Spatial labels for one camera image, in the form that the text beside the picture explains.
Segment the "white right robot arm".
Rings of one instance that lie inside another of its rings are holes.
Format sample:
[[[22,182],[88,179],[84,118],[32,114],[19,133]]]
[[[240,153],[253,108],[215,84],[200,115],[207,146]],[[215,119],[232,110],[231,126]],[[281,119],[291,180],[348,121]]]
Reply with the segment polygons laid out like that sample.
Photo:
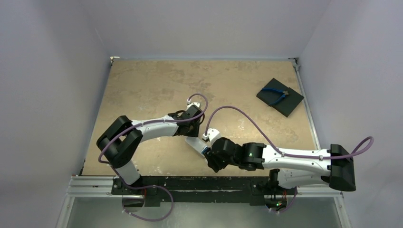
[[[338,191],[355,191],[354,160],[339,144],[330,149],[273,149],[270,145],[250,142],[243,145],[228,138],[217,139],[204,153],[215,172],[233,165],[242,170],[271,171],[267,188],[272,193],[302,185],[327,185]]]

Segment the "white remote control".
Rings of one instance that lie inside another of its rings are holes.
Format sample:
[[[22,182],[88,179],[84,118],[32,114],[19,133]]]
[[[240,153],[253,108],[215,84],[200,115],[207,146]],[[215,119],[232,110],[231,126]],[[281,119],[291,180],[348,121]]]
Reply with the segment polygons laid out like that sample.
[[[197,137],[186,137],[185,142],[201,155],[204,155],[211,150],[206,142]]]

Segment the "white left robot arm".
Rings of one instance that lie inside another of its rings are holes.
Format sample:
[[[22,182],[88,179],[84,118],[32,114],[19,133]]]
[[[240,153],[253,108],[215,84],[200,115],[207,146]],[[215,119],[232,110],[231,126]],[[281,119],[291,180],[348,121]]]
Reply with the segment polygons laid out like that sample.
[[[139,144],[164,136],[197,137],[203,118],[197,102],[187,105],[186,110],[146,121],[130,120],[122,115],[98,138],[96,145],[108,164],[123,179],[123,188],[129,194],[137,194],[142,187],[142,177],[132,157]]]

